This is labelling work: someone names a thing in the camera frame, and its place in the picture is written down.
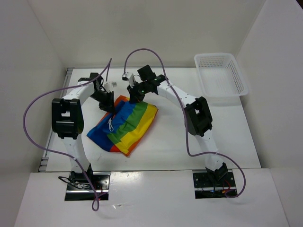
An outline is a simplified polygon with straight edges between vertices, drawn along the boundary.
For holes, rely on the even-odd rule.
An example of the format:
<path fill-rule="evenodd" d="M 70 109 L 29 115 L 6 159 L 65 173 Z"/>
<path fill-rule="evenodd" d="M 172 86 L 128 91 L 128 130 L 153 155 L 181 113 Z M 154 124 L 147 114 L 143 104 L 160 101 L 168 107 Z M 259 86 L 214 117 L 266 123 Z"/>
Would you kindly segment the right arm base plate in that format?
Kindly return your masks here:
<path fill-rule="evenodd" d="M 236 196 L 237 188 L 232 170 L 219 180 L 213 183 L 206 170 L 193 171 L 193 182 L 196 199 L 226 198 Z"/>

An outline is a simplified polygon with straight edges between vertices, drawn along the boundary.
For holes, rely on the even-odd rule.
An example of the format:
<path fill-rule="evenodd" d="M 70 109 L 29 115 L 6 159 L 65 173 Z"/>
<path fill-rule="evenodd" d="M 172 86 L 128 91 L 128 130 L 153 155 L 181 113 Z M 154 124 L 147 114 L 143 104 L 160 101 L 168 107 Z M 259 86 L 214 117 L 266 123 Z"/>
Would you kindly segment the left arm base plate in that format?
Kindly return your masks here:
<path fill-rule="evenodd" d="M 95 194 L 87 179 L 75 180 L 69 177 L 58 177 L 61 181 L 67 184 L 65 201 L 93 201 Z M 96 190 L 99 201 L 107 201 L 109 198 L 109 172 L 94 172 L 92 176 L 92 184 Z"/>

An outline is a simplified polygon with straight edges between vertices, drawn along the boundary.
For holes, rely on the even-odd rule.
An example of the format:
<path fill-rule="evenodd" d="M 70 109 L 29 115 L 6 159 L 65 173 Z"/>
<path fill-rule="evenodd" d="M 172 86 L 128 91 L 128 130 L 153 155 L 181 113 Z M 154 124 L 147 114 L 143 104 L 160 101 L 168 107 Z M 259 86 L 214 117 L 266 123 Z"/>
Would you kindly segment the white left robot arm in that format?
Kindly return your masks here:
<path fill-rule="evenodd" d="M 88 78 L 80 78 L 75 88 L 72 88 L 62 98 L 52 101 L 52 130 L 65 145 L 71 161 L 71 176 L 69 184 L 89 189 L 94 185 L 95 178 L 91 164 L 86 157 L 81 134 L 84 130 L 82 105 L 88 98 L 99 103 L 103 111 L 114 114 L 115 82 L 105 82 L 98 73 L 91 73 Z"/>

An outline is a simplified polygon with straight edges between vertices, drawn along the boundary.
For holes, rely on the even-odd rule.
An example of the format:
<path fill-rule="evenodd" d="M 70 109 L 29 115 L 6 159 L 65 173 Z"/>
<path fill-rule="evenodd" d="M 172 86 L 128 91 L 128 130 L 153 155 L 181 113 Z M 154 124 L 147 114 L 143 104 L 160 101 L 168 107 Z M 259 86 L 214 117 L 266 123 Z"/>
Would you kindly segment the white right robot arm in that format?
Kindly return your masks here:
<path fill-rule="evenodd" d="M 131 103 L 141 102 L 147 93 L 155 93 L 181 108 L 185 115 L 186 135 L 196 138 L 205 157 L 205 169 L 208 182 L 218 186 L 228 172 L 227 165 L 218 155 L 218 148 L 212 134 L 213 118 L 204 97 L 194 97 L 173 85 L 165 75 L 156 75 L 149 65 L 138 71 L 141 82 L 135 75 L 124 72 L 122 80 L 128 81 L 127 90 Z"/>

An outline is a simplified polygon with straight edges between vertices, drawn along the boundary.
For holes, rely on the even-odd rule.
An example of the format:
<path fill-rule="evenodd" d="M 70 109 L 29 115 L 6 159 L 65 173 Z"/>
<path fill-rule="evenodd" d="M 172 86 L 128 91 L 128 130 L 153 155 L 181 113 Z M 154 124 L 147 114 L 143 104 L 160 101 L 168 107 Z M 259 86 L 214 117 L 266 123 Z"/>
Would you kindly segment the rainbow striped shorts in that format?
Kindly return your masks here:
<path fill-rule="evenodd" d="M 128 157 L 152 125 L 158 108 L 146 102 L 131 104 L 125 96 L 119 96 L 114 105 L 117 113 L 105 114 L 87 137 L 107 152 Z"/>

